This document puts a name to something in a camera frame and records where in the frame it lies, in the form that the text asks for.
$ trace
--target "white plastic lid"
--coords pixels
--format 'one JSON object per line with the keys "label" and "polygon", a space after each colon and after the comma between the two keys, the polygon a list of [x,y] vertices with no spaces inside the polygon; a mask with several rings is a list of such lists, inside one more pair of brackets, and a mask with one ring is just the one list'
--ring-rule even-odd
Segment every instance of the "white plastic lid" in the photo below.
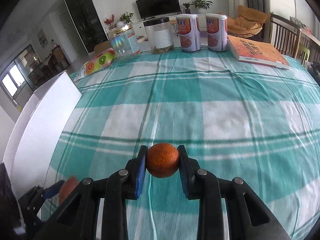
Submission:
{"label": "white plastic lid", "polygon": [[198,15],[184,13],[184,14],[177,15],[176,18],[177,19],[186,19],[186,18],[193,19],[193,18],[198,18]]}
{"label": "white plastic lid", "polygon": [[218,18],[218,19],[227,19],[227,15],[215,14],[215,13],[206,13],[206,18]]}

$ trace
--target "black tv screen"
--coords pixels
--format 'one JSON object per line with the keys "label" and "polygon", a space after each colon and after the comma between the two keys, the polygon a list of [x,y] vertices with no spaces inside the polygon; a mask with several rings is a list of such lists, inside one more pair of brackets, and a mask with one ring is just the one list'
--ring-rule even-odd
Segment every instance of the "black tv screen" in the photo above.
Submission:
{"label": "black tv screen", "polygon": [[179,0],[136,0],[141,19],[180,12]]}

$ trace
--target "black cabinet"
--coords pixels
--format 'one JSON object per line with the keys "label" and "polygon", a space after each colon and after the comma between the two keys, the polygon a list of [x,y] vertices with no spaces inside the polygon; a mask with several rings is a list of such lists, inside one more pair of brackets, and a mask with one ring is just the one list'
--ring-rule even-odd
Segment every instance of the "black cabinet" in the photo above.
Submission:
{"label": "black cabinet", "polygon": [[78,33],[90,53],[107,40],[92,0],[65,0]]}

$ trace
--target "metal screw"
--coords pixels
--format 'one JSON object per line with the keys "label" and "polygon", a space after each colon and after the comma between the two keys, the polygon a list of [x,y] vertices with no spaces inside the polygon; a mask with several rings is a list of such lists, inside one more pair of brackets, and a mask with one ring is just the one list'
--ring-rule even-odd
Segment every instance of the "metal screw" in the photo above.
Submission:
{"label": "metal screw", "polygon": [[235,177],[234,181],[236,184],[242,184],[243,183],[243,179],[241,179],[240,177]]}
{"label": "metal screw", "polygon": [[119,175],[120,176],[125,176],[125,175],[128,175],[128,171],[123,169],[123,170],[119,170]]}
{"label": "metal screw", "polygon": [[199,169],[199,170],[197,170],[197,172],[199,175],[206,175],[207,174],[207,171],[205,169]]}
{"label": "metal screw", "polygon": [[82,180],[82,184],[83,185],[89,185],[91,183],[91,181],[92,181],[92,179],[90,179],[90,178],[84,178]]}

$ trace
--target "book cover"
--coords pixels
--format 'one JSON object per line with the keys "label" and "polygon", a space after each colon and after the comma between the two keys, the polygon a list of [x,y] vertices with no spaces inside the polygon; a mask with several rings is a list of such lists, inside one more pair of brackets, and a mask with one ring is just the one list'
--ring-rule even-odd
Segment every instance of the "book cover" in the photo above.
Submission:
{"label": "book cover", "polygon": [[228,35],[229,48],[239,61],[289,69],[289,63],[270,43]]}

